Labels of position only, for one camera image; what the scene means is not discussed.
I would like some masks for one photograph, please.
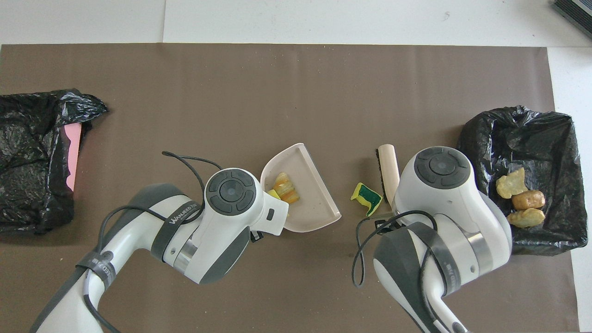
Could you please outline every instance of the pink object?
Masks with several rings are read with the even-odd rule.
[[[68,139],[70,139],[70,148],[68,149],[68,170],[70,171],[70,175],[66,178],[66,185],[73,191],[82,125],[79,123],[68,124],[64,126],[64,131]]]

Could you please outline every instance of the white tile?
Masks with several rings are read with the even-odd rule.
[[[548,0],[168,0],[163,41],[592,46]]]
[[[551,47],[549,68],[555,109],[572,116],[584,177],[586,211],[592,214],[592,48]],[[580,331],[592,331],[592,245],[571,251]]]
[[[0,44],[162,41],[165,0],[0,1]]]

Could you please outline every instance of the brush handle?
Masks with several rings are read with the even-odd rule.
[[[395,211],[395,192],[399,186],[399,166],[397,164],[397,155],[393,145],[382,145],[378,147],[378,160],[380,163],[380,172],[382,176],[382,185],[384,186],[384,195],[391,210]]]

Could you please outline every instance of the green and yellow sponge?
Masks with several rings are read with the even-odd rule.
[[[366,216],[374,214],[380,202],[382,202],[382,196],[375,191],[372,191],[368,186],[358,183],[356,189],[353,191],[350,200],[356,199],[360,204],[368,207]]]

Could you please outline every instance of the brown table surface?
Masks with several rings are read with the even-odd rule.
[[[77,88],[111,109],[79,157],[72,223],[45,236],[0,236],[0,331],[23,332],[96,241],[103,217],[155,182],[200,200],[169,150],[260,174],[304,142],[343,217],[247,247],[231,272],[199,286],[147,251],[99,307],[123,332],[410,332],[416,327],[371,266],[352,286],[357,182],[380,189],[374,149],[400,167],[455,146],[482,111],[554,110],[546,49],[521,47],[72,44],[2,46],[0,94]],[[208,177],[213,169],[197,165]],[[386,212],[387,205],[379,212]],[[371,226],[362,229],[370,233]],[[368,248],[370,255],[376,244]],[[569,253],[515,256],[445,298],[475,332],[577,331]]]

